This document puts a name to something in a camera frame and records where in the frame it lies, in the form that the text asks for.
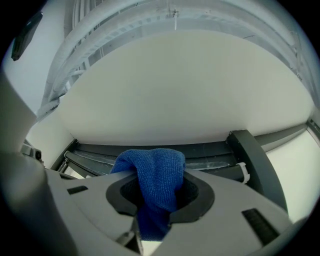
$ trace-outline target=white curved panel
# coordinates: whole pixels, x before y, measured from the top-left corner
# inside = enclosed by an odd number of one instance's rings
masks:
[[[58,112],[81,143],[191,144],[304,123],[313,102],[276,57],[232,35],[188,30],[145,38],[96,62]]]

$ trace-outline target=blue microfiber cloth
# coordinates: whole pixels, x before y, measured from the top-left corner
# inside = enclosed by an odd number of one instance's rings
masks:
[[[131,149],[121,153],[110,173],[137,171],[145,204],[138,211],[141,239],[161,241],[169,231],[169,215],[177,210],[175,191],[183,184],[186,159],[166,148]]]

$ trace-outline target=black plastic bracket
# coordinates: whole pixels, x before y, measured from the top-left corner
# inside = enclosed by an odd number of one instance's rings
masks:
[[[226,142],[238,162],[245,162],[250,180],[247,185],[288,212],[277,173],[257,140],[247,130],[232,131]]]

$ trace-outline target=white wall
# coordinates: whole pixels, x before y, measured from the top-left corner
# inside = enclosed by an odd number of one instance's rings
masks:
[[[294,73],[256,44],[179,30],[107,54],[58,111],[81,143],[167,145],[275,132],[305,123],[313,106]]]
[[[65,1],[49,0],[42,9],[43,17],[32,41],[20,59],[11,59],[12,43],[2,62],[11,85],[33,112],[40,107],[49,67],[64,40]]]
[[[74,137],[65,128],[57,111],[37,122],[29,131],[26,139],[36,149],[41,150],[44,166],[48,169]]]
[[[308,131],[266,153],[280,180],[289,217],[308,216],[320,196],[320,147]]]

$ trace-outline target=gray plastic surface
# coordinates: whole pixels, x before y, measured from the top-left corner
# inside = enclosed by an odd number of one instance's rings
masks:
[[[186,172],[212,187],[214,203],[199,220],[174,223],[153,256],[254,253],[263,245],[242,214],[250,209],[257,209],[279,234],[291,226],[282,208],[250,187],[201,171]],[[62,180],[58,172],[47,171],[56,206],[79,255],[137,255],[115,242],[131,230],[133,217],[118,214],[106,199],[108,186],[132,173],[124,171],[87,179]],[[78,186],[88,189],[68,194],[67,189]]]
[[[124,231],[131,229],[134,218],[118,214],[106,199],[107,184],[123,179],[132,172],[78,180],[62,180],[59,173],[52,170],[46,173],[58,212],[74,240],[79,256],[138,255],[114,241]],[[88,190],[69,195],[67,189],[77,186],[86,186]]]
[[[211,209],[193,223],[176,223],[152,256],[248,255],[263,246],[242,215],[257,209],[280,234],[291,226],[287,213],[239,182],[201,171],[186,172],[206,181],[214,191]]]

